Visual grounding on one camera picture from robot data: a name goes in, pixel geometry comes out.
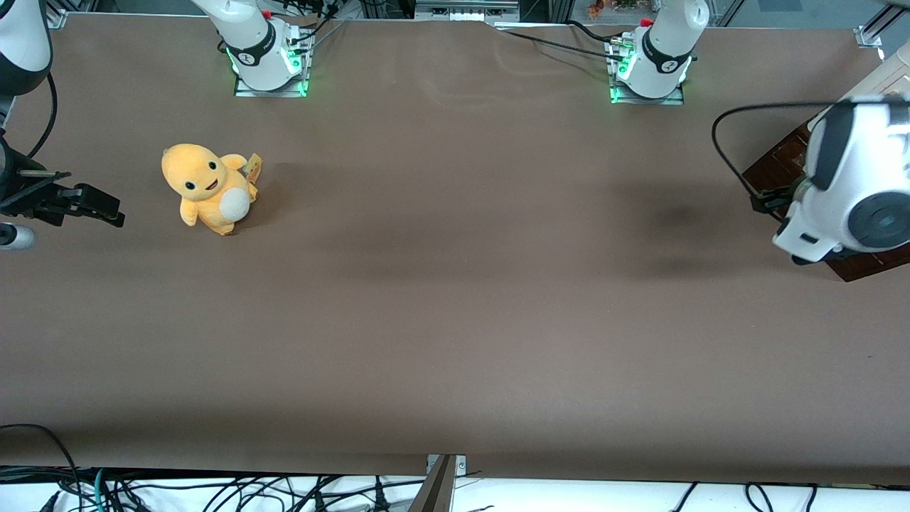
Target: white belly patch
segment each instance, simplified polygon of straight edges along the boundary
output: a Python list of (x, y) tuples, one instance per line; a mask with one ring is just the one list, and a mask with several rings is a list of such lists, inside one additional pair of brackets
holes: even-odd
[(221, 215), (231, 222), (243, 219), (249, 211), (249, 194), (243, 189), (228, 189), (218, 203)]

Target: stuffed toy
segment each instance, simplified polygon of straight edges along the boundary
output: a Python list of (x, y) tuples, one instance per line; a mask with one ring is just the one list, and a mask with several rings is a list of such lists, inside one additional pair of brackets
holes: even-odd
[(187, 226), (201, 219), (215, 233), (229, 235), (259, 194), (254, 184), (262, 159), (255, 153), (249, 162), (240, 155), (219, 158), (202, 146), (177, 144), (165, 149), (161, 170), (183, 198), (180, 217)]

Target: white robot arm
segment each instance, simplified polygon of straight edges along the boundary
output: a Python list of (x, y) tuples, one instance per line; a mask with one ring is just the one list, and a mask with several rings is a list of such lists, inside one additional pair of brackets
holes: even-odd
[(669, 96), (684, 80), (695, 43), (710, 18), (704, 0), (664, 0), (652, 26), (623, 35), (632, 40), (632, 55), (617, 79), (644, 98)]
[(248, 86), (270, 91), (300, 73), (299, 27), (278, 18), (266, 19), (253, 0), (192, 0), (221, 34), (238, 76)]
[(853, 97), (822, 117), (775, 245), (805, 263), (910, 241), (908, 100)]
[(0, 0), (0, 95), (19, 96), (38, 87), (52, 58), (45, 0)]

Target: brown paper backdrop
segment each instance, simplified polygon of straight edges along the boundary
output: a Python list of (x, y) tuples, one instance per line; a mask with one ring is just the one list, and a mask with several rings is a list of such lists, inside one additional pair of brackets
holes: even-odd
[[(910, 475), (910, 268), (793, 266), (709, 139), (727, 108), (843, 94), (877, 63), (849, 31), (709, 30), (683, 108), (611, 105), (597, 58), (475, 23), (343, 26), (296, 100), (232, 97), (204, 18), (76, 15), (54, 41), (39, 161), (126, 226), (0, 252), (0, 416), (78, 464)], [(14, 147), (47, 105), (21, 98)], [(809, 115), (723, 144), (747, 165)], [(237, 236), (180, 221), (178, 142), (265, 160)], [(0, 460), (62, 462), (12, 433)]]

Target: plush toy tag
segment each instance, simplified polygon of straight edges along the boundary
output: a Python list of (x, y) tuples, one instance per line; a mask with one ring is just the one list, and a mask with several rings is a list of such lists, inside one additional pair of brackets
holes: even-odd
[(256, 184), (256, 180), (259, 179), (259, 172), (261, 170), (262, 158), (256, 153), (253, 153), (253, 156), (249, 158), (247, 165), (243, 168), (243, 175), (247, 177), (248, 182)]

